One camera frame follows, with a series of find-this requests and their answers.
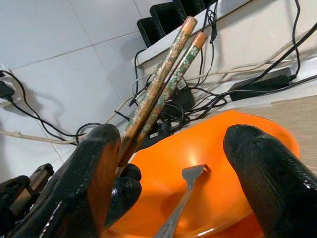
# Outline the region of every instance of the black device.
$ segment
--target black device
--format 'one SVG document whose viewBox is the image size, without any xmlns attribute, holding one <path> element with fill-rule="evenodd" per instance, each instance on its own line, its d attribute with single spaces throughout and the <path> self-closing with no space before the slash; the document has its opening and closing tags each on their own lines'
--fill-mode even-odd
<svg viewBox="0 0 317 238">
<path fill-rule="evenodd" d="M 155 123 L 146 137 L 144 137 L 137 151 L 148 148 L 151 145 L 154 145 L 155 143 L 173 135 L 171 128 L 172 125 L 168 121 L 163 123 Z"/>
<path fill-rule="evenodd" d="M 181 106 L 185 112 L 189 111 L 195 105 L 193 94 L 183 78 L 179 81 L 177 88 L 169 102 Z M 163 112 L 173 115 L 179 114 L 178 110 L 168 106 L 164 107 Z"/>
<path fill-rule="evenodd" d="M 0 184 L 0 236 L 23 219 L 53 174 L 52 166 L 44 164 L 29 178 L 21 175 Z"/>
<path fill-rule="evenodd" d="M 151 17 L 138 20 L 137 26 L 147 47 L 150 47 L 161 38 Z"/>
<path fill-rule="evenodd" d="M 195 8 L 193 0 L 174 0 L 173 2 L 178 17 L 183 21 L 187 16 L 196 16 L 200 12 Z"/>
<path fill-rule="evenodd" d="M 195 11 L 199 13 L 205 10 L 209 4 L 212 5 L 218 0 L 191 0 L 191 1 L 193 2 Z"/>
<path fill-rule="evenodd" d="M 183 24 L 174 3 L 162 3 L 150 8 L 150 14 L 160 37 L 164 37 Z"/>
<path fill-rule="evenodd" d="M 178 83 L 173 96 L 168 102 L 177 104 L 178 106 L 182 107 L 184 111 L 189 111 L 195 105 L 194 97 L 184 79 L 181 79 L 181 81 Z M 178 117 L 180 114 L 179 110 L 168 105 L 166 105 L 162 111 L 174 115 L 176 117 Z M 173 130 L 170 122 L 156 122 L 151 127 L 151 130 L 149 131 L 147 136 L 143 139 L 142 144 L 140 145 L 138 150 L 150 147 L 151 145 L 154 145 L 155 143 L 171 135 L 173 135 Z"/>
<path fill-rule="evenodd" d="M 290 85 L 290 81 L 293 80 L 295 76 L 292 75 L 291 70 L 289 68 L 284 68 L 281 70 L 277 70 L 272 73 L 268 73 L 264 77 L 262 77 L 260 80 L 257 80 L 256 82 L 248 84 L 248 82 L 251 82 L 253 78 L 244 80 L 239 83 L 235 83 L 230 88 L 230 91 L 232 90 L 239 90 L 239 89 L 246 89 L 246 90 L 260 90 L 260 91 L 269 91 L 274 89 L 280 89 L 283 87 L 286 87 Z M 258 95 L 262 95 L 265 92 L 236 92 L 230 94 L 232 101 L 237 101 L 244 98 L 251 98 Z"/>
</svg>

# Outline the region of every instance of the fork handle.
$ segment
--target fork handle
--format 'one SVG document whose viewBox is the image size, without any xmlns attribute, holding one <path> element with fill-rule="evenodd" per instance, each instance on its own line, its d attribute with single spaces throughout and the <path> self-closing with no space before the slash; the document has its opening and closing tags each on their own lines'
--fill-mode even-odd
<svg viewBox="0 0 317 238">
<path fill-rule="evenodd" d="M 155 234 L 154 238 L 173 238 L 177 228 L 178 221 L 184 210 L 184 207 L 192 194 L 193 189 L 189 187 L 173 211 L 172 215 L 165 222 L 164 226 Z"/>
</svg>

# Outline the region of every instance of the wall socket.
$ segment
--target wall socket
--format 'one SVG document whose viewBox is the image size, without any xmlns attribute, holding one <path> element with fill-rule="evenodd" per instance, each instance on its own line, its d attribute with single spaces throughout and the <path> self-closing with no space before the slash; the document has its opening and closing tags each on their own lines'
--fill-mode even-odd
<svg viewBox="0 0 317 238">
<path fill-rule="evenodd" d="M 21 96 L 19 95 L 19 91 L 16 90 L 16 84 L 13 83 L 13 80 L 11 77 L 5 76 L 0 77 L 0 81 L 3 81 L 8 85 L 10 88 L 14 90 L 14 95 L 12 96 L 13 101 L 16 103 L 21 100 Z M 6 99 L 0 98 L 0 108 L 4 108 L 11 105 L 11 102 L 9 102 Z"/>
</svg>

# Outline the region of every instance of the metal fork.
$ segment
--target metal fork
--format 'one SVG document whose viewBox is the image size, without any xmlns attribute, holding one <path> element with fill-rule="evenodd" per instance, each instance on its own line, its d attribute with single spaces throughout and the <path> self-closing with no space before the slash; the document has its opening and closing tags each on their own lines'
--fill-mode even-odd
<svg viewBox="0 0 317 238">
<path fill-rule="evenodd" d="M 155 234 L 154 238 L 172 238 L 177 228 L 178 221 L 184 210 L 184 207 L 190 198 L 196 179 L 203 173 L 203 171 L 210 172 L 206 164 L 192 166 L 183 169 L 182 176 L 187 182 L 187 191 L 173 211 L 172 215 L 168 218 L 162 228 Z"/>
</svg>

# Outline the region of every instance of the black power adapter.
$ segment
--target black power adapter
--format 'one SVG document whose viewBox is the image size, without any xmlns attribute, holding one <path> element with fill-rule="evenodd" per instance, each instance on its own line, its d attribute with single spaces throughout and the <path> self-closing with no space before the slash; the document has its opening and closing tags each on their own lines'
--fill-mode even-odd
<svg viewBox="0 0 317 238">
<path fill-rule="evenodd" d="M 284 68 L 284 69 L 269 73 L 265 75 L 263 78 L 250 84 L 248 84 L 248 82 L 251 82 L 253 78 L 244 80 L 239 83 L 235 83 L 230 88 L 230 91 L 241 90 L 241 89 L 270 91 L 270 90 L 284 88 L 290 85 L 290 81 L 292 81 L 295 78 L 296 76 L 292 75 L 291 70 L 289 68 Z M 232 101 L 237 101 L 240 99 L 259 96 L 264 93 L 265 92 L 236 92 L 236 93 L 231 93 L 230 97 Z"/>
<path fill-rule="evenodd" d="M 14 94 L 14 90 L 6 85 L 5 82 L 0 81 L 0 98 L 11 99 Z"/>
<path fill-rule="evenodd" d="M 154 145 L 155 143 L 173 135 L 171 127 L 172 125 L 168 121 L 160 124 L 155 123 L 137 150 L 139 151 L 148 148 L 151 145 Z"/>
</svg>

